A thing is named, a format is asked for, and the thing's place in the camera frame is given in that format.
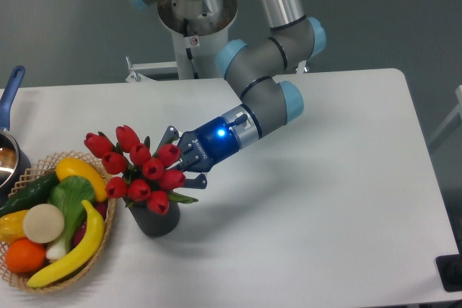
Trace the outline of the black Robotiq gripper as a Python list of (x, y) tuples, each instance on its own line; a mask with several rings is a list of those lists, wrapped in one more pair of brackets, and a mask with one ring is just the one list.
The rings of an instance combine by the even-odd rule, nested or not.
[[(209, 172), (212, 167), (239, 151), (239, 143), (223, 117), (217, 117), (193, 131), (180, 136), (175, 126), (168, 126), (154, 154), (165, 144), (176, 144), (182, 152), (178, 169), (188, 172)], [(195, 178), (186, 178), (183, 188), (204, 190), (207, 176), (200, 173)]]

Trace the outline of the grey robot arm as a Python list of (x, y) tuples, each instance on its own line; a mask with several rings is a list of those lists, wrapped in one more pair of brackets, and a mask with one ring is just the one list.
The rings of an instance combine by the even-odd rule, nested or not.
[(230, 40), (237, 0), (130, 0), (138, 7), (157, 5), (169, 30), (180, 79), (223, 78), (240, 100), (237, 107), (193, 131), (165, 132), (183, 153), (173, 167), (194, 172), (187, 188), (206, 187), (206, 173), (257, 140), (302, 114), (304, 102), (291, 82), (274, 77), (297, 69), (321, 52), (326, 34), (320, 22), (307, 17), (300, 0), (261, 0), (271, 34), (260, 45)]

